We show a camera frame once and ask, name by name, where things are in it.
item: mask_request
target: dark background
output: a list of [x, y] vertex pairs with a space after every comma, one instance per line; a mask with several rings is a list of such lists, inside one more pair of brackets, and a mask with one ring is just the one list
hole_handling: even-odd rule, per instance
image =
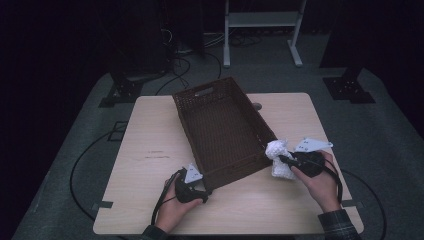
[[[298, 5], [231, 1], [232, 9], [251, 11]], [[423, 10], [418, 0], [309, 0], [302, 25], [304, 34], [332, 29], [321, 67], [359, 63], [372, 71], [421, 136]], [[223, 17], [223, 0], [1, 1], [1, 239], [13, 235], [87, 95], [110, 66], [167, 71], [160, 27], [199, 47], [202, 31], [221, 31]]]

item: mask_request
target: white shelf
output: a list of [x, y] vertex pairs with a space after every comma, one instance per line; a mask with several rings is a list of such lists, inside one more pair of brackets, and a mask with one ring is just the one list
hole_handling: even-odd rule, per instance
[[298, 12], [229, 13], [229, 27], [295, 26]]

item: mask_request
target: sleeve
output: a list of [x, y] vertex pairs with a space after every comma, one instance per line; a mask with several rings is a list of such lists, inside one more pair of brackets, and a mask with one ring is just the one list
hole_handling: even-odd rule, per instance
[[141, 235], [141, 240], [165, 240], [167, 237], [168, 234], [162, 229], [149, 225]]
[[361, 239], [344, 209], [320, 214], [318, 218], [327, 240]]

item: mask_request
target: hand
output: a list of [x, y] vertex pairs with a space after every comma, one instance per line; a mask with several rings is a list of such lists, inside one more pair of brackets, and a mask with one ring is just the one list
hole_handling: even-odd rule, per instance
[[187, 212], [203, 203], [203, 200], [200, 198], [188, 203], [181, 203], [178, 201], [178, 199], [175, 197], [175, 180], [177, 178], [178, 175], [175, 177], [174, 181], [172, 181], [164, 201], [167, 201], [171, 198], [172, 199], [163, 203], [159, 208], [158, 218], [155, 224], [156, 227], [162, 229], [166, 233], [170, 233], [178, 225]]
[[[333, 163], [333, 156], [331, 154], [324, 151], [318, 152], [325, 159]], [[325, 166], [336, 171], [327, 161], [325, 162]], [[324, 213], [341, 209], [337, 200], [337, 184], [330, 174], [323, 171], [318, 176], [310, 178], [296, 167], [292, 167], [291, 170], [306, 185], [312, 198], [318, 203]]]

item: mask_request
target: left hand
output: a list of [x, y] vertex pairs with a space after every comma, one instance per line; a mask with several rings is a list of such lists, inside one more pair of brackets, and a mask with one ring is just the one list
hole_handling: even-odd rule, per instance
[[158, 218], [155, 224], [156, 227], [162, 229], [166, 233], [170, 233], [178, 225], [178, 223], [180, 223], [186, 213], [203, 203], [201, 198], [195, 199], [188, 203], [181, 203], [178, 201], [178, 199], [175, 197], [175, 180], [177, 178], [178, 175], [175, 177], [174, 181], [172, 181], [164, 201], [171, 198], [173, 199], [165, 202], [159, 208]]

